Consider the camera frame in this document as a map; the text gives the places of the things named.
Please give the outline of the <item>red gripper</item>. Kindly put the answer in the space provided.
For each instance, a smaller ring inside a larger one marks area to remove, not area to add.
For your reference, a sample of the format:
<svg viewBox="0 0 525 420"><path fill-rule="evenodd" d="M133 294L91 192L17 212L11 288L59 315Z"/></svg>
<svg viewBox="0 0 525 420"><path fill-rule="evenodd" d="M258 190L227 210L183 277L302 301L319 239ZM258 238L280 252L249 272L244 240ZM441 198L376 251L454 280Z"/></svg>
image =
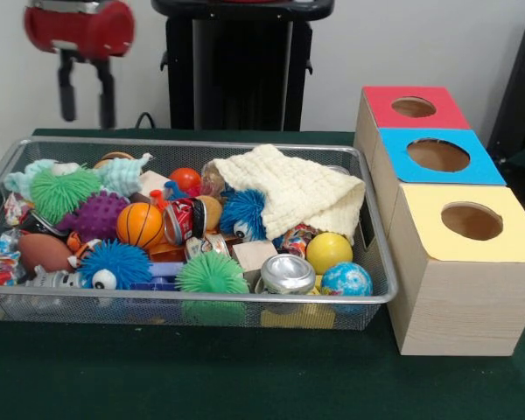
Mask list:
<svg viewBox="0 0 525 420"><path fill-rule="evenodd" d="M24 10L27 38L40 51L76 52L94 62L101 83L100 124L116 126L115 80L111 56L122 57L135 37L135 19L124 1L30 1ZM70 52L60 55L58 70L60 113L67 122L76 119Z"/></svg>

